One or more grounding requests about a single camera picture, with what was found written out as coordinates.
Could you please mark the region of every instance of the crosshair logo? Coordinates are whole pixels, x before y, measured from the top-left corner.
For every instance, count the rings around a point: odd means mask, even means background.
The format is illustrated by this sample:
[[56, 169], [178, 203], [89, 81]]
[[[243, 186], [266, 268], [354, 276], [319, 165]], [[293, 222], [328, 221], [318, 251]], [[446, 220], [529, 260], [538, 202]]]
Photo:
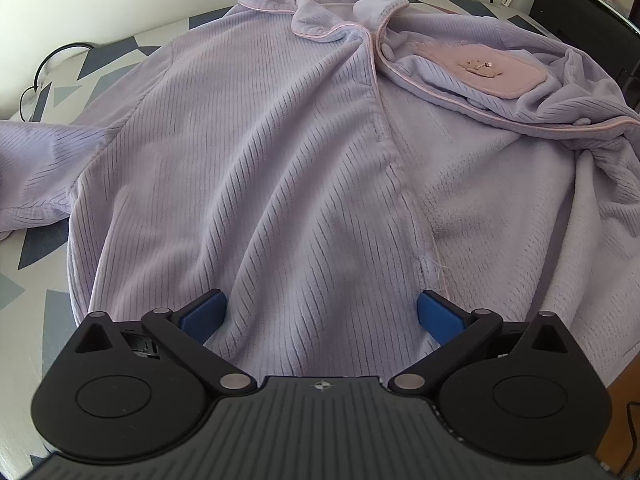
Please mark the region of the crosshair logo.
[[327, 381], [318, 381], [316, 384], [314, 384], [314, 388], [316, 390], [320, 390], [321, 392], [328, 390], [332, 386], [333, 385], [331, 383], [328, 383]]

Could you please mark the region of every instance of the brown floor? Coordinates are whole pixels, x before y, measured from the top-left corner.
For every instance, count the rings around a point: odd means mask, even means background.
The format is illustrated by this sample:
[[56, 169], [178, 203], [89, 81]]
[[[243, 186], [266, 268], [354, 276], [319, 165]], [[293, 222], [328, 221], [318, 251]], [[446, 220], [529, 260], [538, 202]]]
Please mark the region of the brown floor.
[[[640, 402], [640, 355], [609, 387], [609, 395], [613, 404], [611, 423], [596, 456], [618, 474], [632, 450], [626, 404], [630, 400]], [[631, 413], [636, 434], [640, 436], [640, 406], [633, 407]], [[640, 452], [636, 450], [625, 475], [631, 474], [638, 468], [640, 468]]]

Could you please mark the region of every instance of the blue gripper pad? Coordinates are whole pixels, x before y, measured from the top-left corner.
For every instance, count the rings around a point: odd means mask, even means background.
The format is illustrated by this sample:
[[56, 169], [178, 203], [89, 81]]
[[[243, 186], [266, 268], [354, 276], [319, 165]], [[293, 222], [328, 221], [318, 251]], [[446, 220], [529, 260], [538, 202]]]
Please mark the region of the blue gripper pad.
[[418, 321], [441, 345], [465, 329], [464, 321], [424, 292], [418, 296]]
[[178, 328], [201, 345], [222, 326], [226, 315], [226, 296], [219, 292], [182, 316]]

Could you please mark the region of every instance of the shirt sleeve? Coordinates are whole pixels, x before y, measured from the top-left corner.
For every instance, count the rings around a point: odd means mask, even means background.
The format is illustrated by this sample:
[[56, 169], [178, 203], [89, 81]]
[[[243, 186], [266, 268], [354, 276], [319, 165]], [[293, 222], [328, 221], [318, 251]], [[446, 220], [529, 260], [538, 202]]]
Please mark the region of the shirt sleeve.
[[69, 190], [116, 128], [0, 120], [0, 239], [69, 216]]

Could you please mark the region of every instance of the pink pocket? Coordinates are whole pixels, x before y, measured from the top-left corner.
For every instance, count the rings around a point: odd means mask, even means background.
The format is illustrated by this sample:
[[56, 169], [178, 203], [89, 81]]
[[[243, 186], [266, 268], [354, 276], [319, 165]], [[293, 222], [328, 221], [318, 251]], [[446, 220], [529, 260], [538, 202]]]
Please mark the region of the pink pocket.
[[417, 44], [417, 56], [443, 67], [453, 77], [485, 94], [516, 99], [546, 81], [548, 73], [532, 62], [482, 44]]

